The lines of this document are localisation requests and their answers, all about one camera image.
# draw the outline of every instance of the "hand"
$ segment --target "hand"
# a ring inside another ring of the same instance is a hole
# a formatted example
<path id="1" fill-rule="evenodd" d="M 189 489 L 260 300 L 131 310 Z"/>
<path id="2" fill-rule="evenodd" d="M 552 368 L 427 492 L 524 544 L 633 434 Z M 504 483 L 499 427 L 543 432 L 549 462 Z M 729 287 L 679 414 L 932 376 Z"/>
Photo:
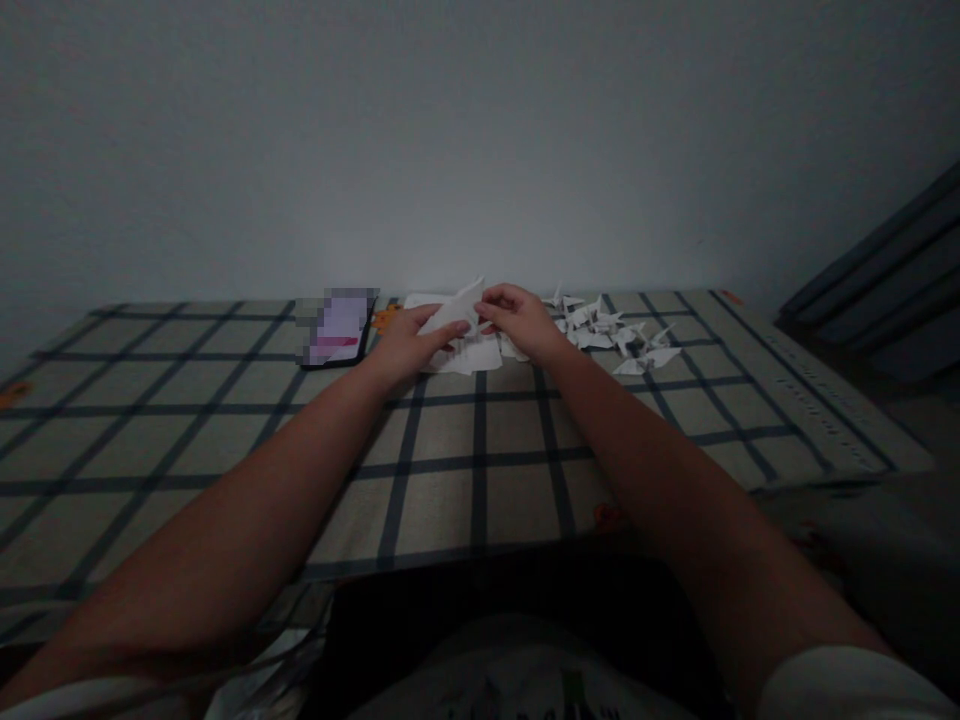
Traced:
<path id="1" fill-rule="evenodd" d="M 425 335 L 417 335 L 427 319 L 440 309 L 439 305 L 421 305 L 394 315 L 376 348 L 363 361 L 368 372 L 392 390 L 426 365 L 434 353 L 446 349 L 447 343 L 470 329 L 465 320 L 452 322 Z"/>
<path id="2" fill-rule="evenodd" d="M 537 365 L 544 365 L 551 356 L 565 347 L 573 347 L 553 322 L 550 313 L 533 293 L 516 285 L 494 285 L 483 293 L 483 302 L 474 310 L 495 327 L 484 330 L 489 335 L 501 330 L 524 355 Z"/>

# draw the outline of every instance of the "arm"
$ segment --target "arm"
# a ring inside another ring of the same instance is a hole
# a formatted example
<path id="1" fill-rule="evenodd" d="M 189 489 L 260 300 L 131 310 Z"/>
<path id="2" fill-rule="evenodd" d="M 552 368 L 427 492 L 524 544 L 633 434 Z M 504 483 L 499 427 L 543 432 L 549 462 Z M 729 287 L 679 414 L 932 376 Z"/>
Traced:
<path id="1" fill-rule="evenodd" d="M 819 645 L 890 649 L 710 457 L 633 397 L 513 286 L 478 312 L 560 389 L 621 506 L 670 566 L 741 710 L 787 658 Z"/>
<path id="2" fill-rule="evenodd" d="M 438 307 L 396 316 L 370 357 L 144 543 L 0 692 L 0 709 L 111 673 L 172 679 L 189 673 L 183 654 L 250 628 L 303 563 L 392 388 L 466 331 L 417 336 Z"/>

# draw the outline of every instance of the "shirt sleeve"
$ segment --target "shirt sleeve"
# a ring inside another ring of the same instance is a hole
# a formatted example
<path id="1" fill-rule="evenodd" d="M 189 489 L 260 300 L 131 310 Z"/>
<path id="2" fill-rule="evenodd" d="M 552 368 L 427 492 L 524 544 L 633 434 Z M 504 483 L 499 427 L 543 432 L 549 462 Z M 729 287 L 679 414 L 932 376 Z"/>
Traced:
<path id="1" fill-rule="evenodd" d="M 0 712 L 0 720 L 50 720 L 74 713 L 95 711 L 109 703 L 133 698 L 157 687 L 157 684 L 151 680 L 135 677 L 83 680 L 45 692 L 43 695 Z M 187 720 L 190 715 L 183 698 L 167 696 L 111 717 L 115 720 L 128 718 L 131 720 L 132 718 Z"/>
<path id="2" fill-rule="evenodd" d="M 759 720 L 955 718 L 929 680 L 887 655 L 855 647 L 807 650 L 778 667 L 760 696 Z"/>

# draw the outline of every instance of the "tablecloth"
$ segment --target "tablecloth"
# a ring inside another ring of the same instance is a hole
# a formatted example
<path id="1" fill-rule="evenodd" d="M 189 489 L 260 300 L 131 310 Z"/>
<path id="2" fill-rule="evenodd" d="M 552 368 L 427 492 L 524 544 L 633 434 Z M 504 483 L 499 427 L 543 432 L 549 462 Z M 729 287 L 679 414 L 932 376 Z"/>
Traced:
<path id="1" fill-rule="evenodd" d="M 849 491 L 932 468 L 895 422 L 732 296 L 602 297 L 648 336 L 675 323 L 677 359 L 614 377 L 747 490 Z M 34 353 L 10 379 L 32 392 L 0 412 L 0 607 L 85 596 L 349 371 L 297 366 L 295 307 L 115 305 Z M 591 354 L 608 370 L 621 362 L 612 350 Z M 301 579 L 572 537 L 610 508 L 602 471 L 541 369 L 505 358 L 474 376 L 422 375 L 385 408 Z"/>

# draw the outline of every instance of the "forearm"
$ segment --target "forearm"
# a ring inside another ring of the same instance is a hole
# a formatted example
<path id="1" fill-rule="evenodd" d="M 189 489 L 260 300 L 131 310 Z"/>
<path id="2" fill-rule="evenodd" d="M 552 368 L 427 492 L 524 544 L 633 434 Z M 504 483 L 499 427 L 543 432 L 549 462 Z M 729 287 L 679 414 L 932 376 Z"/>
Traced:
<path id="1" fill-rule="evenodd" d="M 386 392 L 363 365 L 331 385 L 129 557 L 20 684 L 31 675 L 56 684 L 43 676 L 74 671 L 65 658 L 123 663 L 200 649 L 251 626 L 309 552 Z"/>
<path id="2" fill-rule="evenodd" d="M 748 714 L 777 665 L 805 649 L 890 653 L 706 453 L 572 346 L 547 369 L 622 508 L 689 596 Z"/>

